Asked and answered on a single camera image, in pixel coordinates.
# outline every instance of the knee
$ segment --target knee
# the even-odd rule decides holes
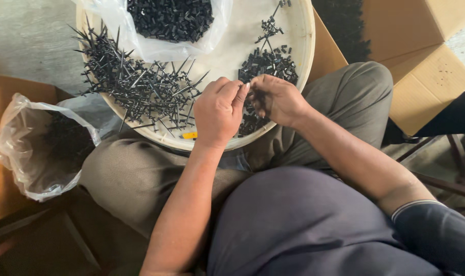
[[[364,71],[366,71],[371,78],[375,79],[383,87],[393,90],[393,76],[386,66],[375,61],[369,61],[364,63],[363,67],[365,67]]]

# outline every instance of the white plastic tray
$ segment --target white plastic tray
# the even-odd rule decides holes
[[[273,48],[287,44],[292,47],[292,60],[296,63],[296,72],[299,75],[297,88],[302,91],[306,85],[311,66],[313,64],[313,57],[315,54],[315,18],[313,8],[310,0],[291,0],[292,6],[287,5],[279,8],[275,15],[275,22],[277,27],[282,27],[284,35],[278,34],[269,39]],[[223,35],[221,42],[217,45],[212,53],[196,57],[195,64],[190,72],[191,80],[198,80],[207,71],[211,71],[197,86],[199,90],[203,90],[206,85],[220,77],[226,77],[231,80],[237,79],[238,69],[241,68],[242,63],[248,59],[250,53],[253,53],[256,47],[261,47],[263,42],[255,44],[255,41],[260,35],[263,35],[261,29],[261,21],[268,20],[273,14],[278,5],[277,0],[235,0],[232,8],[231,20],[228,29]],[[79,30],[87,30],[86,15],[92,28],[98,31],[101,26],[101,18],[91,14],[89,11],[82,9],[77,5],[76,22]],[[190,59],[185,64],[184,68],[188,70],[193,59]],[[180,66],[182,62],[175,62],[175,65]],[[123,118],[125,110],[114,104],[114,99],[108,95],[102,94],[108,105],[115,111],[115,113]],[[127,122],[130,127],[137,127],[137,122]],[[274,122],[270,122],[263,128],[257,130],[251,135],[237,138],[232,138],[227,144],[226,150],[233,150],[243,147],[255,141],[264,135],[267,131],[275,126]],[[187,127],[184,130],[173,130],[174,137],[159,124],[156,125],[159,129],[156,133],[153,127],[136,129],[138,133],[156,141],[166,147],[191,151],[193,149],[194,141],[192,139],[181,139],[180,135],[196,131],[195,127]]]

